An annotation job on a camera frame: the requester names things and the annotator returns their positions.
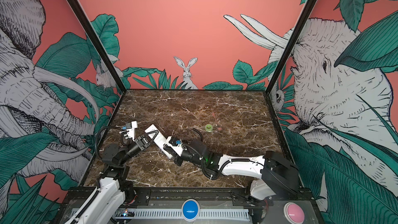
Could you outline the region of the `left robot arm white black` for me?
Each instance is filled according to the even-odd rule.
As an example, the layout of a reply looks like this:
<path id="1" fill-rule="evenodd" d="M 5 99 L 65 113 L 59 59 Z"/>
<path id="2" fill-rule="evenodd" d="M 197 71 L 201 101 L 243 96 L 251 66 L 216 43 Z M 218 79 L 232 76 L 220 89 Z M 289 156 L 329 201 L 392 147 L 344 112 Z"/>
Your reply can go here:
<path id="1" fill-rule="evenodd" d="M 66 221 L 67 224 L 106 224 L 123 204 L 132 204 L 137 193 L 131 181 L 127 181 L 130 167 L 126 163 L 147 149 L 159 135 L 158 130 L 150 131 L 138 137 L 135 128 L 122 127 L 121 145 L 110 144 L 102 155 L 95 153 L 105 164 L 104 170 L 96 179 L 96 188 L 79 210 Z"/>

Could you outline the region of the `white remote control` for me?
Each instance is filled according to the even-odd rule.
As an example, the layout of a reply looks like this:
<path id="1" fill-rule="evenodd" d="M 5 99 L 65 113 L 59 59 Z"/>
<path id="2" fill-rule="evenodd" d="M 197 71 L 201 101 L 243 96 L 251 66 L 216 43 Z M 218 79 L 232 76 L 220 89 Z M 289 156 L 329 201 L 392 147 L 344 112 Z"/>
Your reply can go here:
<path id="1" fill-rule="evenodd" d="M 165 154 L 165 151 L 163 150 L 163 145 L 165 144 L 165 142 L 166 142 L 166 137 L 160 132 L 160 130 L 154 125 L 154 124 L 152 124 L 150 127 L 148 127 L 146 130 L 145 130 L 145 133 L 146 132 L 150 132 L 150 131 L 153 131 L 153 130 L 158 130 L 159 131 L 159 133 L 158 133 L 158 135 L 157 135 L 157 137 L 156 137 L 156 139 L 154 140 L 154 143 L 161 149 L 161 151 Z"/>

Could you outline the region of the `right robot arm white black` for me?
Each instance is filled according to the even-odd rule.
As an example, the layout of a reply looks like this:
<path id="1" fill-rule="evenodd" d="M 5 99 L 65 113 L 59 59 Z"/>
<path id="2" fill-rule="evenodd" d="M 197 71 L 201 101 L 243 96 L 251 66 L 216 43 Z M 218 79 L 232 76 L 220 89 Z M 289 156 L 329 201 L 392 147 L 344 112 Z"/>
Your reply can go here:
<path id="1" fill-rule="evenodd" d="M 294 198 L 300 194 L 299 172 L 297 166 L 281 154 L 267 151 L 257 157 L 234 157 L 210 151 L 203 143 L 203 136 L 192 142 L 170 136 L 163 148 L 172 156 L 178 166 L 184 161 L 198 166 L 209 180 L 222 176 L 247 176 L 254 180 L 250 185 L 250 197 L 264 200 L 272 196 Z"/>

